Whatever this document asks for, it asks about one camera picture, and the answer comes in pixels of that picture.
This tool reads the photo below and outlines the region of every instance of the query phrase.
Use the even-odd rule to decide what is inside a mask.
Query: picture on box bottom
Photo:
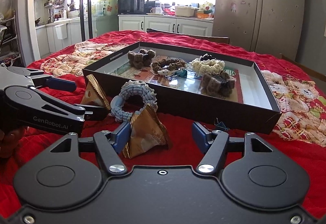
[[[158,55],[153,58],[153,62],[158,62],[163,59],[176,59],[167,56]],[[112,75],[120,76],[130,80],[136,81],[144,81],[147,83],[154,83],[157,85],[172,87],[192,93],[211,95],[214,97],[222,98],[228,101],[243,103],[241,84],[239,78],[239,72],[236,69],[228,69],[225,68],[224,72],[227,72],[230,76],[236,79],[235,86],[232,89],[229,96],[223,96],[220,93],[214,93],[214,90],[221,90],[223,88],[223,79],[221,76],[205,76],[204,80],[202,76],[196,74],[190,65],[190,61],[187,62],[187,69],[183,71],[178,71],[177,73],[173,73],[170,76],[162,76],[156,75],[153,73],[151,67],[142,67],[141,69],[137,69],[131,67],[129,62],[120,66],[113,72],[109,73]],[[210,78],[215,78],[218,82],[221,82],[221,86],[218,85],[215,80],[211,80]]]

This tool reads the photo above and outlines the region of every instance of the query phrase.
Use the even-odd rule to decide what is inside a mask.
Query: snack packet
[[[165,126],[159,121],[149,104],[139,115],[133,114],[130,122],[131,136],[123,148],[125,158],[134,158],[156,145],[166,145],[168,149],[172,147]]]
[[[89,80],[89,82],[87,84],[81,104],[102,106],[110,111],[111,106],[106,98],[106,94],[93,74],[87,75],[86,78]]]

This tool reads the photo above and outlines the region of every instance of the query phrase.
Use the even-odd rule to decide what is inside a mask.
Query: gray wall
[[[304,21],[296,61],[326,74],[326,0],[305,0]]]

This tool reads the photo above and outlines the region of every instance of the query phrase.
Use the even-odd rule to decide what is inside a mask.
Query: microwave
[[[119,14],[145,14],[147,0],[118,0]]]

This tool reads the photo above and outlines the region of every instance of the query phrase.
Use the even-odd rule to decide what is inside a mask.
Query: red tablecloth
[[[148,41],[172,45],[180,45],[195,49],[203,49],[217,53],[232,55],[240,58],[255,61],[261,70],[267,69],[276,72],[282,76],[290,74],[301,80],[309,80],[300,68],[284,60],[277,59],[271,55],[260,55],[253,52],[247,52],[242,48],[233,47],[227,44],[215,44],[208,41],[196,40],[187,36],[172,36],[161,33],[144,33],[140,31],[120,31],[104,34],[92,41],[96,43],[134,43],[137,41]],[[59,53],[53,54],[56,57],[59,54],[69,54],[74,51],[70,46]],[[30,65],[31,68],[40,68],[43,60],[36,61]],[[80,103],[84,90],[84,77],[76,77],[67,74],[62,78],[73,80],[77,83],[77,89],[73,93],[43,89],[63,101]],[[123,162],[130,168],[132,165],[185,165],[196,166],[203,155],[196,147],[191,138],[192,120],[181,117],[171,116],[169,114],[158,114],[159,119],[166,126],[174,146],[171,150],[163,147],[155,147],[147,153],[140,155],[132,160],[123,159]],[[100,130],[113,130],[119,124],[115,123],[113,118],[106,118],[102,122],[86,122],[82,136],[89,137]],[[229,131],[230,136],[242,137],[244,132],[239,130]],[[316,144],[308,144],[301,141],[284,141],[277,134],[261,135],[265,140],[274,145],[280,151],[291,157],[301,165],[310,176],[310,189],[304,200],[303,207],[316,217],[321,217],[326,213],[326,149]],[[44,150],[50,144],[58,140],[61,136],[52,133],[46,133],[35,129],[29,129],[25,137],[21,139],[18,147],[11,158],[0,161],[0,214],[8,217],[20,208],[20,203],[14,192],[12,180],[15,172],[31,158]],[[96,163],[93,154],[82,154],[83,158]],[[228,155],[227,162],[240,158],[240,154],[233,153]]]

